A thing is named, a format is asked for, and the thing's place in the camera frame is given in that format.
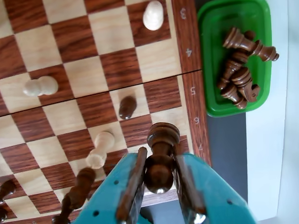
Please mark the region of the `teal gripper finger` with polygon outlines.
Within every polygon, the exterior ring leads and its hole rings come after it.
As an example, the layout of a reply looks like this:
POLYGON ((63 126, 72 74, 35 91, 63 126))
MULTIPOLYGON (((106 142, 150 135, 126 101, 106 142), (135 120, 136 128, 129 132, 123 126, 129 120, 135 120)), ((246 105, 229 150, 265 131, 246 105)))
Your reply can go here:
POLYGON ((147 149, 139 148, 117 163, 97 188, 76 224, 146 224, 140 215, 144 196, 144 174, 147 149))
POLYGON ((186 224, 255 224, 246 201, 199 157, 175 156, 175 186, 186 224))

